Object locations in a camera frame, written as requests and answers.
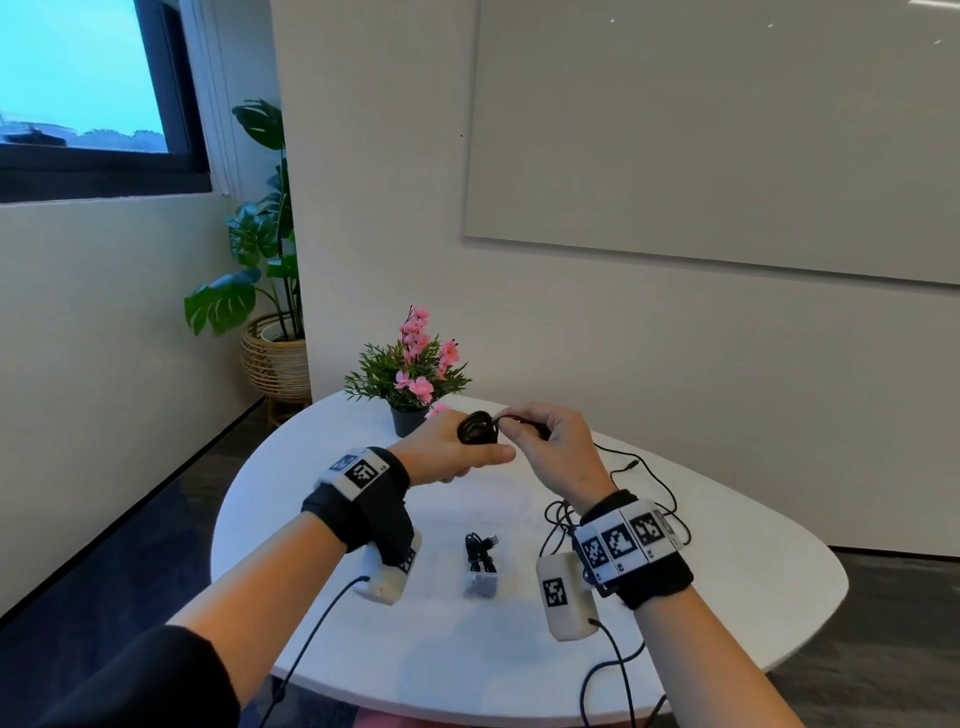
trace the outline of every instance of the window frame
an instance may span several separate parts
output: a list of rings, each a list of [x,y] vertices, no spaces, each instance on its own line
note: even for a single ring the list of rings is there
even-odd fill
[[[162,0],[133,2],[167,153],[0,143],[0,203],[212,190],[180,12]]]

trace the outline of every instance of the baseboard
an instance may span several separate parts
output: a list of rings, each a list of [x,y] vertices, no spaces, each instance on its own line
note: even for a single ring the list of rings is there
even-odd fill
[[[946,561],[960,564],[960,556],[947,556],[936,553],[914,553],[913,551],[888,551],[884,548],[857,548],[855,546],[831,546],[835,553],[859,553],[865,556],[888,556],[900,559],[921,559],[923,561]]]
[[[29,594],[20,599],[16,604],[14,604],[6,613],[0,616],[0,629],[6,627],[10,622],[17,618],[17,616],[23,612],[27,607],[29,607],[33,602],[35,602],[40,595],[50,589],[54,584],[56,584],[60,579],[67,574],[71,569],[77,566],[83,559],[85,559],[94,548],[99,546],[104,540],[109,538],[120,526],[129,521],[143,506],[153,499],[153,497],[158,494],[161,490],[166,488],[170,483],[179,478],[191,465],[196,463],[201,457],[203,457],[213,446],[223,440],[227,435],[229,435],[240,423],[246,420],[254,409],[260,406],[263,402],[261,397],[259,400],[254,402],[250,407],[244,411],[240,417],[227,425],[223,431],[217,435],[215,438],[210,440],[206,445],[200,448],[189,460],[183,463],[179,468],[170,473],[166,478],[163,479],[159,485],[155,488],[152,488],[150,493],[138,500],[134,505],[132,505],[127,511],[120,516],[116,521],[107,526],[103,531],[97,534],[94,537],[93,541],[81,548],[77,553],[71,556],[66,562],[60,566],[59,569],[50,574],[47,578],[41,581],[36,587],[34,587]]]

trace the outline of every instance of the sky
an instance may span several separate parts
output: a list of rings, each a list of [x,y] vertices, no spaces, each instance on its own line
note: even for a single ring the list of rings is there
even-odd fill
[[[0,113],[163,133],[133,0],[0,0]]]

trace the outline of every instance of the window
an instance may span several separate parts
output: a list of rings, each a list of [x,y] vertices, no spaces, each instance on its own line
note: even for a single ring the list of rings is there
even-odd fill
[[[0,0],[0,203],[207,192],[180,13]]]

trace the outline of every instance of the tabletop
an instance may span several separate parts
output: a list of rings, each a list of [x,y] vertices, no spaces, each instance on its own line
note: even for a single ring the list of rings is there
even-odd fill
[[[444,399],[466,412],[501,405]],[[594,433],[613,449],[636,452],[674,491],[693,533],[684,559],[697,591],[763,669],[809,640],[847,593],[833,553],[785,516],[653,453]],[[256,450],[236,476],[217,518],[210,556],[214,579],[300,510],[318,474],[346,450],[396,440],[386,402],[331,395],[300,412]],[[630,462],[601,452],[611,468]],[[669,502],[643,468],[617,483],[638,496]],[[402,716],[466,725],[580,725],[578,698],[587,671],[612,658],[598,632],[558,643],[547,631],[536,577],[537,554],[550,526],[543,509],[555,497],[522,453],[513,463],[471,472],[454,483],[413,488],[407,506],[423,546],[403,598],[393,606],[348,593],[330,612],[291,682],[329,697]],[[465,598],[464,536],[497,535],[501,572],[494,599]],[[334,571],[276,661],[283,676],[330,599],[359,575],[362,551]],[[600,619],[626,655],[641,636],[615,596],[596,598]],[[627,665],[638,715],[662,695],[649,655]],[[627,719],[620,670],[600,670],[587,693],[590,722]]]

